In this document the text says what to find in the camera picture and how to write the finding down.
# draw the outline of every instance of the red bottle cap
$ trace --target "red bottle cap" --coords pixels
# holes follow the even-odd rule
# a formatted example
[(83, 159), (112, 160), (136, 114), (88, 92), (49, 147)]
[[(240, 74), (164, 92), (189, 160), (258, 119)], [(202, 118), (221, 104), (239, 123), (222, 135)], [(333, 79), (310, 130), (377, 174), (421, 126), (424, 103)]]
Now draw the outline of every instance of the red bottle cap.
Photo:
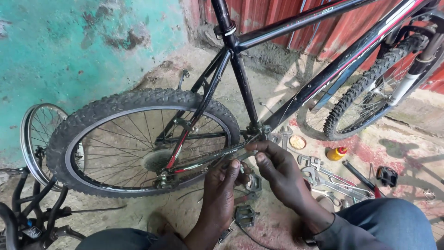
[(337, 149), (337, 151), (341, 154), (346, 154), (347, 153), (347, 148), (346, 147), (339, 147)]

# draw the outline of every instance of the yellow bottle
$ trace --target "yellow bottle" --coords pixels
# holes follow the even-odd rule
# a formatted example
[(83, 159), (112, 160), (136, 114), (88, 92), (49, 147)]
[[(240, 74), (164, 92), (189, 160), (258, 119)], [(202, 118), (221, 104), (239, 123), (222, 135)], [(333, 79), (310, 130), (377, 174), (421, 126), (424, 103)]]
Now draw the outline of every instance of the yellow bottle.
[(327, 158), (331, 161), (340, 160), (347, 153), (346, 147), (337, 147), (335, 149), (330, 149), (327, 152)]

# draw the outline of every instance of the jeans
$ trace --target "jeans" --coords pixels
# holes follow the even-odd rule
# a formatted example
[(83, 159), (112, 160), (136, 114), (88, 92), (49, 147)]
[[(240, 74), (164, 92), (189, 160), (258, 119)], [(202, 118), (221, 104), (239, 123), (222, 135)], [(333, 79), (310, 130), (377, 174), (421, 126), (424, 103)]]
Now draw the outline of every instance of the jeans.
[[(366, 200), (336, 214), (394, 250), (436, 249), (428, 219), (408, 201), (397, 198)], [(147, 250), (157, 239), (155, 234), (137, 229), (106, 229), (88, 236), (76, 250)]]

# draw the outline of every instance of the dark sleeve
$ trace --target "dark sleeve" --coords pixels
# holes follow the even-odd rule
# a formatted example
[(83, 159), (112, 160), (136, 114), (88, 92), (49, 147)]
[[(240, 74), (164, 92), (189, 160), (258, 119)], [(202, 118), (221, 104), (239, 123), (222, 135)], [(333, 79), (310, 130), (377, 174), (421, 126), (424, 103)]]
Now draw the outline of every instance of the dark sleeve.
[(188, 250), (185, 243), (173, 233), (163, 235), (147, 250)]
[(391, 250), (364, 229), (334, 215), (329, 228), (314, 236), (319, 250)]

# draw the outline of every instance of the hub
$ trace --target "hub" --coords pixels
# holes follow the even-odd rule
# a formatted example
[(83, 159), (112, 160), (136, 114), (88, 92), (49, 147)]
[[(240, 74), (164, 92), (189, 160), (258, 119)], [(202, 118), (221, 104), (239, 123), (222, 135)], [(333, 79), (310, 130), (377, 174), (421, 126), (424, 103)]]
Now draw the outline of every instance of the hub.
[(150, 152), (142, 158), (141, 165), (148, 171), (157, 173), (167, 166), (172, 153), (173, 151), (170, 149), (161, 149), (155, 152)]

